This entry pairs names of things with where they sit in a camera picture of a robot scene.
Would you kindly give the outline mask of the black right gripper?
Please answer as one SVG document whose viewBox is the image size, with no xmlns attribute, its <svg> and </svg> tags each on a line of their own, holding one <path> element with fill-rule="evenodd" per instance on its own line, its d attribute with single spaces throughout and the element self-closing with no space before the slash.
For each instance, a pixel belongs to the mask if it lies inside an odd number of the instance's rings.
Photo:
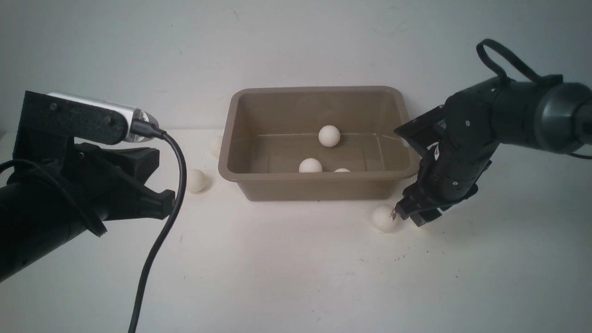
<svg viewBox="0 0 592 333">
<path fill-rule="evenodd" d="M 491 144 L 455 147 L 442 140 L 420 161 L 416 181 L 405 188 L 394 213 L 423 226 L 478 192 L 476 182 L 491 164 Z"/>
</svg>

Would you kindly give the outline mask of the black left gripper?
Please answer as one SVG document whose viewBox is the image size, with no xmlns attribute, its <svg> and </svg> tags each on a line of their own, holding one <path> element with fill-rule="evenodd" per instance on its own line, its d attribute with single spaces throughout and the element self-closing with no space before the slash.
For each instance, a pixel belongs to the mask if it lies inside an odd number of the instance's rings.
<svg viewBox="0 0 592 333">
<path fill-rule="evenodd" d="M 175 192 L 145 185 L 159 165 L 160 152 L 154 148 L 74 143 L 65 156 L 65 178 L 103 221 L 164 219 L 172 213 Z"/>
</svg>

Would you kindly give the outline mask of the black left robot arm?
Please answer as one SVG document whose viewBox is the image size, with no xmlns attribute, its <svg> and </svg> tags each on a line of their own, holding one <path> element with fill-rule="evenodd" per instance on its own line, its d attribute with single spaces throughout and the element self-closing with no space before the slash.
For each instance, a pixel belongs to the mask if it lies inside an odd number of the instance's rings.
<svg viewBox="0 0 592 333">
<path fill-rule="evenodd" d="M 159 168 L 155 148 L 68 148 L 65 158 L 36 168 L 23 162 L 1 188 L 1 280 L 17 274 L 76 236 L 106 233 L 106 221 L 172 212 L 175 193 L 146 181 Z"/>
</svg>

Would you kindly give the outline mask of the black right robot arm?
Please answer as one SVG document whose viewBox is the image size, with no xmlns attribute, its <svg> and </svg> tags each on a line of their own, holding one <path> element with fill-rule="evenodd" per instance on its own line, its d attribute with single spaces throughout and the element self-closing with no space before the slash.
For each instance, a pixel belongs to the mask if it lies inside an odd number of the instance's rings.
<svg viewBox="0 0 592 333">
<path fill-rule="evenodd" d="M 455 93 L 394 133 L 420 155 L 394 214 L 417 226 L 467 200 L 501 144 L 577 156 L 591 144 L 591 90 L 579 83 L 501 82 Z"/>
</svg>

